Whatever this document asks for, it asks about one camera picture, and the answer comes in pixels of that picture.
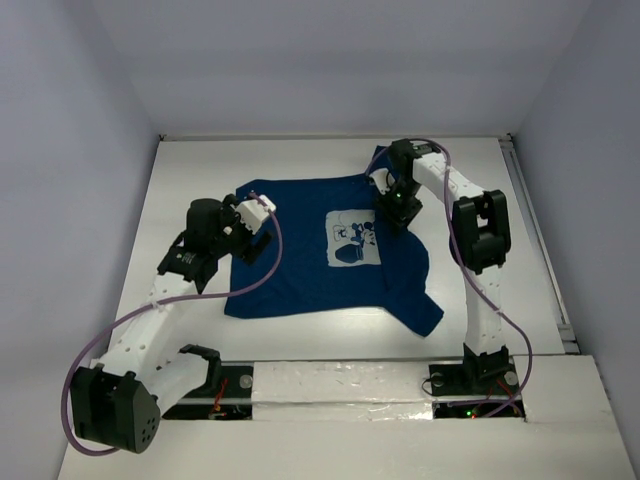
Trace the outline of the blue printed t-shirt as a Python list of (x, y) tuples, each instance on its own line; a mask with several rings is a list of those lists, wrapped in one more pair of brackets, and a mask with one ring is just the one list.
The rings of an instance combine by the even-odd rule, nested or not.
[(268, 229), (279, 227), (248, 266), (235, 260), (231, 288), (263, 276), (255, 290), (230, 298), (226, 315), (281, 317), (358, 307), (380, 307), (426, 337), (444, 316), (426, 292), (429, 254), (413, 233), (394, 234), (375, 211), (376, 188), (362, 174), (304, 180), (256, 179), (236, 194), (266, 195), (276, 206)]

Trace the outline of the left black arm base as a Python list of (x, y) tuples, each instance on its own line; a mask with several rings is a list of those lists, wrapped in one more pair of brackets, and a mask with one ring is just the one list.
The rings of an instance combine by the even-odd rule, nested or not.
[(189, 392), (171, 407), (164, 420), (251, 420), (253, 363), (223, 363), (215, 387)]

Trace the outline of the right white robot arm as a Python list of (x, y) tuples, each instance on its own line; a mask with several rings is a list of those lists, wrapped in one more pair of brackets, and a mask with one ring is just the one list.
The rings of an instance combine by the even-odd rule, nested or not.
[(448, 150), (428, 139), (404, 138), (381, 148), (365, 176), (377, 189), (377, 210), (396, 233), (421, 211), (420, 189), (444, 206), (449, 250), (466, 294), (460, 379), (470, 391), (486, 390), (509, 365), (500, 316), (500, 273), (512, 245), (506, 195), (469, 180), (452, 166)]

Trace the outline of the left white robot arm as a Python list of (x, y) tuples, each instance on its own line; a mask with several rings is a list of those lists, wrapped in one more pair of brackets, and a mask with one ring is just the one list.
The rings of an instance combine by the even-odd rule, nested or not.
[(216, 392), (221, 383), (217, 350), (167, 344), (188, 301), (206, 300), (205, 288), (219, 261), (230, 255), (252, 264), (282, 233), (275, 204), (250, 193), (191, 202), (185, 229), (160, 261), (146, 302), (92, 339), (74, 359), (61, 395), (61, 422), (79, 453), (106, 456), (142, 453), (158, 432), (161, 417), (185, 395)]

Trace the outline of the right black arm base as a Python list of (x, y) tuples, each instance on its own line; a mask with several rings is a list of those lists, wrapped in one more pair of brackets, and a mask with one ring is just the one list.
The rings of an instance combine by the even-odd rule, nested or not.
[(526, 418), (522, 400), (517, 397), (503, 406), (518, 390), (519, 380), (513, 364), (505, 372), (477, 380), (461, 363), (429, 366), (421, 382), (422, 391), (432, 399), (435, 419)]

